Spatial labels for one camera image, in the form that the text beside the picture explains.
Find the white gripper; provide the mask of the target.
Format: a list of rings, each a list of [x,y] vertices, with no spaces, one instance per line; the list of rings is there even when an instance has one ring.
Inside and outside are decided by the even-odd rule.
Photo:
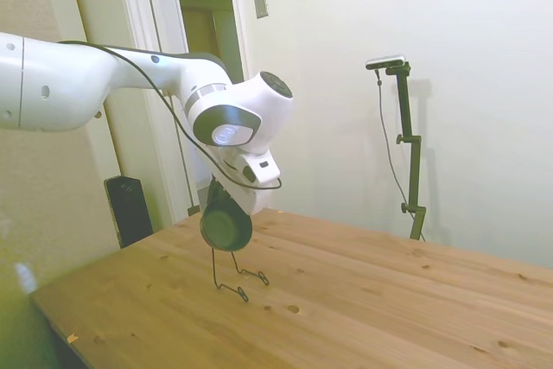
[[[221,173],[216,173],[212,175],[208,187],[207,211],[212,212],[219,201],[221,209],[235,210],[238,204],[245,213],[251,215],[268,207],[270,197],[270,190],[259,190],[254,189],[252,185],[236,184]]]

